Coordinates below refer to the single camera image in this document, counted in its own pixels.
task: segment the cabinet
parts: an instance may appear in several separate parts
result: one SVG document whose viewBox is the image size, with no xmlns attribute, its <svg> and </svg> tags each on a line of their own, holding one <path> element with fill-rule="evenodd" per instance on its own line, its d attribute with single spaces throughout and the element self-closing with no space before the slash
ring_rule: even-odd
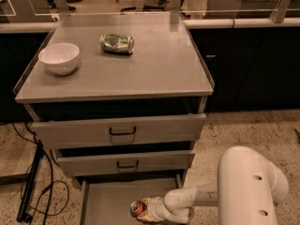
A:
<svg viewBox="0 0 300 225">
<path fill-rule="evenodd" d="M 108 33 L 133 36 L 134 53 L 101 51 L 98 39 Z M 169 13 L 69 16 L 48 44 L 58 42 L 81 48 L 80 66 L 56 76 L 37 61 L 16 100 L 33 116 L 33 130 L 56 151 L 65 174 L 89 191 L 82 204 L 123 194 L 104 203 L 106 210 L 99 203 L 83 205 L 82 224 L 114 224 L 116 217 L 91 209 L 115 207 L 118 221 L 132 224 L 132 194 L 163 196 L 185 180 L 213 82 L 185 26 Z"/>
</svg>

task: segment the can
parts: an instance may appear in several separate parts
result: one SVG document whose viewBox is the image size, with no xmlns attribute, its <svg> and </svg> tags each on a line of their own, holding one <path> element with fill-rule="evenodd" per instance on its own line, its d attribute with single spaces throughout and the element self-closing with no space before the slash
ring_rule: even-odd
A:
<svg viewBox="0 0 300 225">
<path fill-rule="evenodd" d="M 132 54 L 134 39 L 121 34 L 105 34 L 100 37 L 101 49 L 109 53 Z"/>
<path fill-rule="evenodd" d="M 142 201 L 134 201 L 130 206 L 130 214 L 133 217 L 137 217 L 145 210 L 146 210 L 146 205 Z"/>
</svg>

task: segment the white bowl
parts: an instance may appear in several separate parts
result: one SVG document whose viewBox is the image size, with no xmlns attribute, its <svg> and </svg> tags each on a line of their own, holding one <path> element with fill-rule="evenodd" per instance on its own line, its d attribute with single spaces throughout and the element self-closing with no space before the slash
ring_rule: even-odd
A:
<svg viewBox="0 0 300 225">
<path fill-rule="evenodd" d="M 79 54 L 79 47 L 72 43 L 56 43 L 43 49 L 38 54 L 38 59 L 49 71 L 66 75 L 78 65 Z"/>
</svg>

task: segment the drawer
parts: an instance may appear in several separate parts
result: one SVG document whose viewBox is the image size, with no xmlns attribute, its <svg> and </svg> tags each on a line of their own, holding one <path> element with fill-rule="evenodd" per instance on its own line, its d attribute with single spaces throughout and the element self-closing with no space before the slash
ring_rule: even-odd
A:
<svg viewBox="0 0 300 225">
<path fill-rule="evenodd" d="M 188 169 L 192 150 L 87 157 L 59 157 L 57 163 L 66 176 L 91 176 Z"/>
<path fill-rule="evenodd" d="M 169 190 L 180 188 L 179 175 L 138 179 L 130 182 L 82 184 L 80 225 L 141 225 L 130 214 L 130 205 L 146 197 L 163 197 Z M 157 225 L 174 223 L 156 223 Z"/>
<path fill-rule="evenodd" d="M 32 129 L 49 149 L 139 143 L 195 141 L 204 114 L 110 118 L 34 123 Z"/>
</svg>

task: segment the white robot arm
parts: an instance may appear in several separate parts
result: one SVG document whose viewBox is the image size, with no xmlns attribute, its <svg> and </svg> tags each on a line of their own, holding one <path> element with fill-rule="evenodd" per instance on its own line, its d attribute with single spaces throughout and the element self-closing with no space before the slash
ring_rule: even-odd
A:
<svg viewBox="0 0 300 225">
<path fill-rule="evenodd" d="M 188 223 L 192 207 L 217 206 L 220 225 L 277 225 L 274 203 L 282 202 L 288 192 L 288 180 L 277 166 L 250 148 L 236 146 L 222 156 L 217 184 L 174 189 L 164 198 L 133 202 L 131 215 L 146 222 Z"/>
</svg>

